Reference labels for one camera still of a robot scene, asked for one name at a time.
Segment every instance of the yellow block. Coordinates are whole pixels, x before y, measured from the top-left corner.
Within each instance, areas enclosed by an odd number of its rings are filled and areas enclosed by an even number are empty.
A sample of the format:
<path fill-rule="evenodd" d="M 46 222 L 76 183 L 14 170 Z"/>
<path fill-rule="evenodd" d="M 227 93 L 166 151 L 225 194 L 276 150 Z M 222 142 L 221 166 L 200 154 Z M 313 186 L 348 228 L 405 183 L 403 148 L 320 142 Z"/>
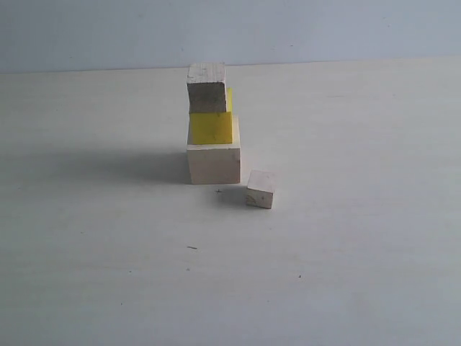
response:
<path fill-rule="evenodd" d="M 227 112 L 190 113 L 193 144 L 229 144 L 232 137 L 232 89 L 228 88 Z"/>

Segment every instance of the wooden block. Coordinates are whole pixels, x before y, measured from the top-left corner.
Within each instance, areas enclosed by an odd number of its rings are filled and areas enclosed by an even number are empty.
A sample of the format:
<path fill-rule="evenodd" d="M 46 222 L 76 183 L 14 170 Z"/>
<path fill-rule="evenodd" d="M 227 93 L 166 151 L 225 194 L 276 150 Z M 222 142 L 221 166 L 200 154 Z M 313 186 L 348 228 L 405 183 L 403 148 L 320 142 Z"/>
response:
<path fill-rule="evenodd" d="M 227 112 L 224 63 L 193 63 L 187 74 L 189 113 Z"/>
<path fill-rule="evenodd" d="M 240 132 L 233 117 L 233 142 L 230 144 L 192 144 L 189 122 L 187 160 L 192 184 L 238 184 L 240 182 Z"/>
<path fill-rule="evenodd" d="M 253 170 L 246 188 L 246 204 L 271 209 L 275 192 L 275 175 Z"/>
<path fill-rule="evenodd" d="M 193 144 L 229 144 L 233 142 L 231 88 L 228 88 L 227 97 L 227 112 L 190 113 Z"/>

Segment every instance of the white wall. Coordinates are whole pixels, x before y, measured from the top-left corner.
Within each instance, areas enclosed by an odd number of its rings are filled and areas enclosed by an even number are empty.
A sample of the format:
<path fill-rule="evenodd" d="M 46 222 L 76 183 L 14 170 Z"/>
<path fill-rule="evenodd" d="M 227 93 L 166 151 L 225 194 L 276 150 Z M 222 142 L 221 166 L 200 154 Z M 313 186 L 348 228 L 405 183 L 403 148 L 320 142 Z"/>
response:
<path fill-rule="evenodd" d="M 461 54 L 459 0 L 0 0 L 0 72 Z"/>

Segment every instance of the table surface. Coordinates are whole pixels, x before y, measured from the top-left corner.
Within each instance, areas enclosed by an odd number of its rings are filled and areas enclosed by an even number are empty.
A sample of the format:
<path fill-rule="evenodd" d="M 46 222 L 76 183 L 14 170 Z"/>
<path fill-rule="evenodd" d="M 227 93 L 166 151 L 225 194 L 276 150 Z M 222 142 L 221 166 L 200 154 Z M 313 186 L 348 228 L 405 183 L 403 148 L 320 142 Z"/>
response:
<path fill-rule="evenodd" d="M 189 184 L 185 68 L 0 76 L 2 344 L 459 345 L 461 58 L 227 75 L 222 186 Z"/>

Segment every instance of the small wooden cube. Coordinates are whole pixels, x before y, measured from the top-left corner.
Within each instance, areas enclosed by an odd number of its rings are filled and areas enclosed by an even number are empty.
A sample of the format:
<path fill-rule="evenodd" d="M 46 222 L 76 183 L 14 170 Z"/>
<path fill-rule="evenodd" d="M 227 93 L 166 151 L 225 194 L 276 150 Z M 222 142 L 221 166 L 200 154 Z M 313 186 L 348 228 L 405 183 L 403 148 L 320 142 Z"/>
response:
<path fill-rule="evenodd" d="M 187 91 L 189 113 L 227 112 L 224 63 L 193 63 Z"/>
<path fill-rule="evenodd" d="M 233 142 L 229 144 L 193 144 L 189 122 L 187 161 L 192 184 L 238 184 L 240 148 L 236 116 L 233 117 Z"/>
<path fill-rule="evenodd" d="M 232 131 L 232 89 L 228 88 L 228 111 L 190 113 L 193 144 L 230 144 Z"/>
<path fill-rule="evenodd" d="M 275 175 L 253 170 L 246 187 L 246 204 L 271 209 L 275 192 Z"/>

